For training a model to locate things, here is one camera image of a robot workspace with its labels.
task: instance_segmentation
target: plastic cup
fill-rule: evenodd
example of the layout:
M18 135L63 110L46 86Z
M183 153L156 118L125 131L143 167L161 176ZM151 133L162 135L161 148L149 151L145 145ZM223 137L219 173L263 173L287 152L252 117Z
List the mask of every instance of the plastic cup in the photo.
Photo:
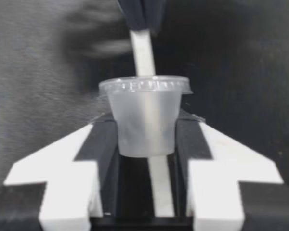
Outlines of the plastic cup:
M101 82L99 88L108 96L117 122L121 155L152 157L174 152L181 95L191 93L188 78L117 78Z

